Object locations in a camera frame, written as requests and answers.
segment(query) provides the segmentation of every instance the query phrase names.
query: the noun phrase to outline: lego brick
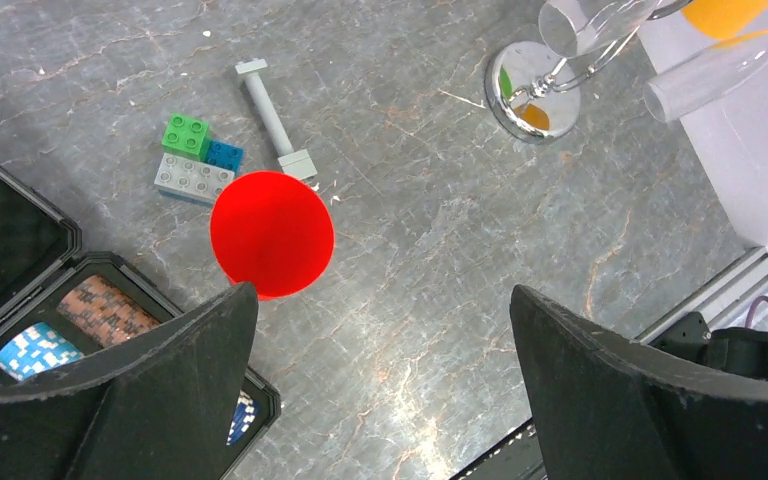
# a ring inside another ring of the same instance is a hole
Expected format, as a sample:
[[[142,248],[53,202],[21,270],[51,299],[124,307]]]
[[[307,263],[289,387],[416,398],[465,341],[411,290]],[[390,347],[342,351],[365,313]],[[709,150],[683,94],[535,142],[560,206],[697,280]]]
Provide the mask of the lego brick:
[[[162,192],[212,205],[233,180],[228,170],[165,153],[154,184]]]
[[[204,162],[237,173],[245,154],[245,150],[240,147],[211,140]]]
[[[266,60],[256,58],[251,62],[240,62],[234,68],[237,70],[237,75],[248,75],[263,70],[266,67]]]
[[[210,139],[207,122],[173,113],[163,134],[163,149],[173,155],[203,162]]]

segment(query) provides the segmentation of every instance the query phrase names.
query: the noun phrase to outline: white surface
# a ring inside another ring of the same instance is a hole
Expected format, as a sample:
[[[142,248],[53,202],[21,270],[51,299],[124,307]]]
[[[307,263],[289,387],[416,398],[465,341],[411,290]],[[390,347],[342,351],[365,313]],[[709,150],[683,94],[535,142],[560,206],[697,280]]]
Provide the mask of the white surface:
[[[764,28],[768,9],[744,33]],[[658,72],[714,43],[681,14],[647,22],[639,34]],[[768,66],[682,124],[737,233],[768,250]]]
[[[229,170],[165,153],[154,184],[166,193],[212,205],[233,180]]]

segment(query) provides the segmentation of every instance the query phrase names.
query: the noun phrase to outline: gray toy part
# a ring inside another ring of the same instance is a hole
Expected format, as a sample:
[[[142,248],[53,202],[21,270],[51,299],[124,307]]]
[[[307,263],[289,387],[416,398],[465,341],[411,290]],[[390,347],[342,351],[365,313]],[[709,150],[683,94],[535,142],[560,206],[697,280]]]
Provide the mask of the gray toy part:
[[[255,59],[251,62],[240,62],[234,68],[237,70],[237,74],[244,79],[246,88],[248,88],[254,105],[260,113],[260,118],[263,120],[263,125],[269,132],[272,144],[278,152],[278,163],[284,173],[299,180],[316,175],[316,167],[314,167],[307,150],[296,152],[293,144],[290,143],[290,137],[287,136],[287,131],[284,130],[278,112],[275,111],[275,106],[266,92],[263,80],[257,73],[266,68],[266,61]]]
[[[293,152],[288,155],[284,155],[282,157],[278,157],[278,165],[281,165],[282,167],[286,167],[292,163],[301,162],[301,161],[310,161],[310,154],[307,153],[307,149],[299,150],[298,152]]]
[[[306,180],[308,178],[316,176],[316,167],[310,160],[306,162],[296,162],[286,167],[282,167],[284,173],[296,180]]]
[[[317,173],[307,149],[279,157],[278,164],[285,174],[298,180],[308,179]]]
[[[154,185],[160,191],[212,205],[233,180],[230,170],[166,153]]]
[[[259,72],[266,69],[266,60],[262,58],[255,58],[251,62],[240,62],[234,69],[237,70],[237,75],[248,75],[251,73]]]

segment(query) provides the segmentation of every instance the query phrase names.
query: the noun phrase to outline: wine glass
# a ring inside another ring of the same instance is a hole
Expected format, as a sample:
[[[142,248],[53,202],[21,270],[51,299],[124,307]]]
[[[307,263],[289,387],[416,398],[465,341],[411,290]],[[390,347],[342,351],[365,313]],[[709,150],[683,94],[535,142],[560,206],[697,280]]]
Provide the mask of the wine glass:
[[[647,18],[666,16],[690,0],[659,8],[662,1],[548,0],[538,16],[546,44],[508,45],[487,68],[484,88],[496,119],[530,143],[570,131],[581,112],[578,87],[616,57]],[[605,45],[584,73],[573,74],[567,59]]]
[[[574,58],[626,36],[658,8],[662,0],[548,0],[537,25],[546,46]]]
[[[646,82],[643,99],[669,122],[722,98],[768,64],[768,30],[724,40]]]

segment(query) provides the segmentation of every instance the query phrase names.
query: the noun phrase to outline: white wall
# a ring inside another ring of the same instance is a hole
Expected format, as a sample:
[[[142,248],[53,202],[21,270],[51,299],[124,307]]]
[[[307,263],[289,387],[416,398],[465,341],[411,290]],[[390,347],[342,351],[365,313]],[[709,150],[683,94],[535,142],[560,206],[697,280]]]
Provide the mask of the white wall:
[[[744,32],[763,28],[768,9]],[[640,38],[659,72],[714,43],[680,13],[647,22]],[[737,233],[768,250],[768,66],[681,122]]]

